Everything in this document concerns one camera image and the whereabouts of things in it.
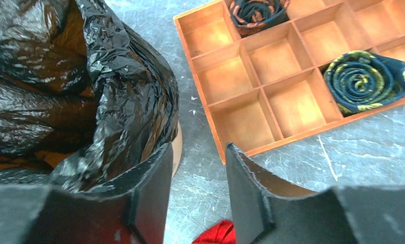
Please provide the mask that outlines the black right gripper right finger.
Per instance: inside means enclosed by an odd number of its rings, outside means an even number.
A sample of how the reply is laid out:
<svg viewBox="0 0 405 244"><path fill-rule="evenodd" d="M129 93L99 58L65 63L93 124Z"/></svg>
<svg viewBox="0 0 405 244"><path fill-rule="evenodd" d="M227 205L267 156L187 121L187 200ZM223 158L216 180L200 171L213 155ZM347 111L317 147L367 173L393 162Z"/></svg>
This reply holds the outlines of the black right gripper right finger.
<svg viewBox="0 0 405 244"><path fill-rule="evenodd" d="M225 150L237 243L405 243L405 186L314 192Z"/></svg>

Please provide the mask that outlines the black plastic trash bag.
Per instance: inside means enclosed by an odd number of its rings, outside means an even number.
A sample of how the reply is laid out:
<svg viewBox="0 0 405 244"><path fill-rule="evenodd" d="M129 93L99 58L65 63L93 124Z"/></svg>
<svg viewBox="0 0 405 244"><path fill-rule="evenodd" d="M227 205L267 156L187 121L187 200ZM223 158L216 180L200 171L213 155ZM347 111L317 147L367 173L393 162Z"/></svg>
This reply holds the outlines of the black plastic trash bag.
<svg viewBox="0 0 405 244"><path fill-rule="evenodd" d="M0 1L0 165L86 191L178 133L165 58L104 1Z"/></svg>

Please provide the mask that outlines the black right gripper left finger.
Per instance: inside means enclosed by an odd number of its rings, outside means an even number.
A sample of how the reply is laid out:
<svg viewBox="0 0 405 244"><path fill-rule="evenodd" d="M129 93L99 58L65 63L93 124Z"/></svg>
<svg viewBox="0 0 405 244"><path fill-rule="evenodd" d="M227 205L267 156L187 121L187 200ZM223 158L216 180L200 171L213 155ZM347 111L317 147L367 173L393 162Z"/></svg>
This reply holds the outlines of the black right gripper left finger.
<svg viewBox="0 0 405 244"><path fill-rule="evenodd" d="M0 243L162 243L173 149L87 192L47 183L40 170L0 171Z"/></svg>

